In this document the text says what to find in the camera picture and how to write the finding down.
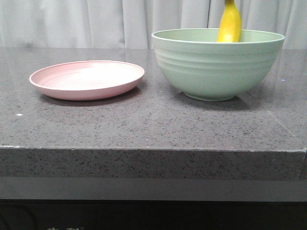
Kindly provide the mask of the pink plate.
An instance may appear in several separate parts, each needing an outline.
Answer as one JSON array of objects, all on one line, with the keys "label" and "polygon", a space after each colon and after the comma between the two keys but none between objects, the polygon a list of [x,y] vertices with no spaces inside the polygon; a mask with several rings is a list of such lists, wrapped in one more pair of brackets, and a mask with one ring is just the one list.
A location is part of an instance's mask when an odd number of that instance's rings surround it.
[{"label": "pink plate", "polygon": [[89,60],[56,64],[34,72],[29,81],[46,96],[73,101],[110,98],[135,88],[142,67],[121,61]]}]

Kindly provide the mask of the white curtain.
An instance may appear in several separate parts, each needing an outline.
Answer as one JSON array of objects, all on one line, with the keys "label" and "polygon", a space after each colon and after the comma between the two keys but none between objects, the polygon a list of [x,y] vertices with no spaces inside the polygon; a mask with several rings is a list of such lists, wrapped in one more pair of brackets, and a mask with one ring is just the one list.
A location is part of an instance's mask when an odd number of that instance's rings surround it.
[{"label": "white curtain", "polygon": [[[283,34],[285,49],[307,47],[304,0],[238,0],[244,29]],[[217,28],[222,0],[3,0],[1,47],[140,48],[155,31]]]}]

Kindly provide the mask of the green ribbed bowl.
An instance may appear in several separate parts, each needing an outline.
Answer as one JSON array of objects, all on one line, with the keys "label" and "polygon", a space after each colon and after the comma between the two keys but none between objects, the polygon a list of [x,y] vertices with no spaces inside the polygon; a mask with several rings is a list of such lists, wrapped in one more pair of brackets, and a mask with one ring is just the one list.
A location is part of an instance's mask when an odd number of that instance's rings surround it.
[{"label": "green ribbed bowl", "polygon": [[163,30],[152,34],[157,64],[186,96],[226,101],[259,84],[269,73],[285,37],[243,30],[238,42],[217,42],[217,29]]}]

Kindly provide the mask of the yellow banana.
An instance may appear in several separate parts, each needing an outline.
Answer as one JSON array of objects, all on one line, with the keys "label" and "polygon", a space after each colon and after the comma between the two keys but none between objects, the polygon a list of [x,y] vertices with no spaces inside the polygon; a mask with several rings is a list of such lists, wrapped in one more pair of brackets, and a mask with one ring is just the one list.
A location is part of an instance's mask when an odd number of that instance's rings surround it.
[{"label": "yellow banana", "polygon": [[234,0],[224,1],[224,12],[220,20],[217,42],[239,42],[242,21]]}]

